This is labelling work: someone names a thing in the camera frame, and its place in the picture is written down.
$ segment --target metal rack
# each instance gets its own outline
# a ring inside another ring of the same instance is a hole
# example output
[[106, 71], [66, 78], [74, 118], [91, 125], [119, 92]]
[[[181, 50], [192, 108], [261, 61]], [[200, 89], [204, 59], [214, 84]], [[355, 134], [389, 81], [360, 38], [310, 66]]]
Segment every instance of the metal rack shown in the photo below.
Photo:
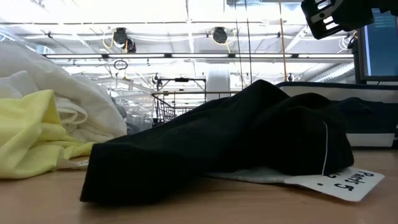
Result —
[[218, 99], [230, 97], [239, 91], [158, 91], [151, 95], [155, 99], [153, 127], [164, 124], [207, 102], [207, 96], [217, 95]]

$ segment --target yellow fabric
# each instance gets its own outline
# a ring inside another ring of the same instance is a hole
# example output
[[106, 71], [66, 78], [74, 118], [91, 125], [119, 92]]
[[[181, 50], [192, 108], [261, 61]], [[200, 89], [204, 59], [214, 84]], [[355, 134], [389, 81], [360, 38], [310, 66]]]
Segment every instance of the yellow fabric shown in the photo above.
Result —
[[92, 147], [62, 127], [52, 90], [0, 99], [0, 178], [43, 174], [56, 168], [59, 158], [88, 156]]

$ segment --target monitor screen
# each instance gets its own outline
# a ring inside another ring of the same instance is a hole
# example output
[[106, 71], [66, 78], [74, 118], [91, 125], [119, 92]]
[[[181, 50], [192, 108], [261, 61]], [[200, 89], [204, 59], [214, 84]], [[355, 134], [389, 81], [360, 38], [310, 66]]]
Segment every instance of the monitor screen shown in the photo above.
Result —
[[398, 78], [398, 20], [373, 10], [375, 23], [364, 28], [364, 76]]

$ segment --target white paper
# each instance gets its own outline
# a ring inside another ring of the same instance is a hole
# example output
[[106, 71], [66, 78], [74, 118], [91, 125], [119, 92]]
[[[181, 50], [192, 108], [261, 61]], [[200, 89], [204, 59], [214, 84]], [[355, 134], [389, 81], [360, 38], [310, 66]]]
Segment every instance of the white paper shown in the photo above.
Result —
[[300, 185], [350, 202], [361, 201], [382, 179], [384, 175], [375, 172], [347, 168], [328, 175], [295, 176], [285, 180], [285, 184]]

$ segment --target white string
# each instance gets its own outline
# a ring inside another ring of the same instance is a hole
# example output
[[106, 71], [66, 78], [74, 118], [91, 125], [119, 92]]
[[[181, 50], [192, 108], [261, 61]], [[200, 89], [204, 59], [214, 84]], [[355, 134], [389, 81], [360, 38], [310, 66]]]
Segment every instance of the white string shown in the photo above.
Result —
[[326, 159], [328, 158], [328, 125], [322, 121], [323, 124], [325, 124], [326, 128], [326, 153], [325, 153], [325, 161], [323, 162], [323, 169], [322, 169], [322, 175], [325, 173], [325, 167], [326, 167]]

